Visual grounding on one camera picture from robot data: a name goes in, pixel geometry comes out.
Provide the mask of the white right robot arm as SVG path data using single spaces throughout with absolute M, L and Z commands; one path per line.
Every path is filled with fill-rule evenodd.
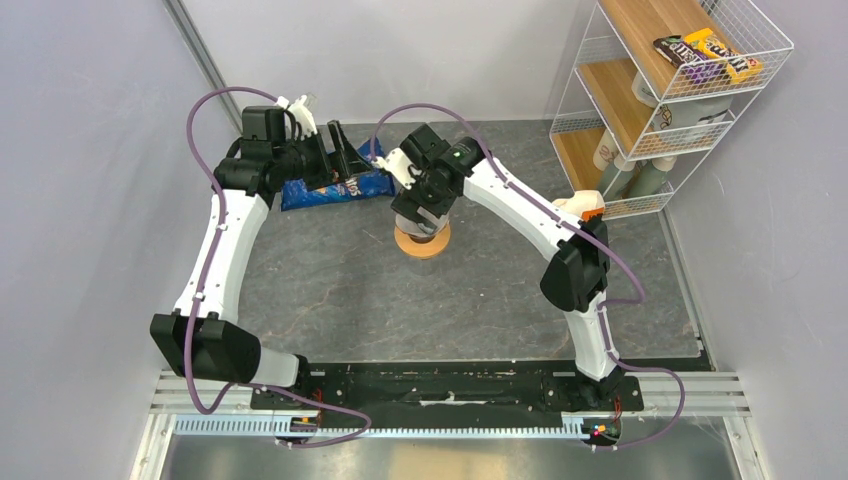
M 495 213 L 541 254 L 548 266 L 540 281 L 544 297 L 565 314 L 574 342 L 579 400 L 601 409 L 612 402 L 624 376 L 608 324 L 610 255 L 603 200 L 595 191 L 570 198 L 567 210 L 546 200 L 509 173 L 490 150 L 466 136 L 454 144 L 423 124 L 375 165 L 401 186 L 393 210 L 435 235 L 437 222 L 458 198 Z

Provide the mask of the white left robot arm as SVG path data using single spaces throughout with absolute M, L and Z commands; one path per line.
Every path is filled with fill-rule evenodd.
M 285 183 L 310 190 L 369 172 L 341 123 L 327 124 L 327 150 L 302 106 L 250 106 L 243 133 L 213 171 L 211 211 L 193 272 L 173 310 L 154 315 L 150 334 L 180 376 L 236 384 L 269 384 L 290 408 L 307 405 L 314 383 L 304 357 L 271 350 L 237 324 L 248 260 L 261 226 Z

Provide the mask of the orange coffee filter box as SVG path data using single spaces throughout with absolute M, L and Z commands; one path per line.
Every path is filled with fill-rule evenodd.
M 559 198 L 552 204 L 563 212 L 570 213 L 587 222 L 601 217 L 605 212 L 605 201 L 596 190 L 579 190 L 569 198 Z

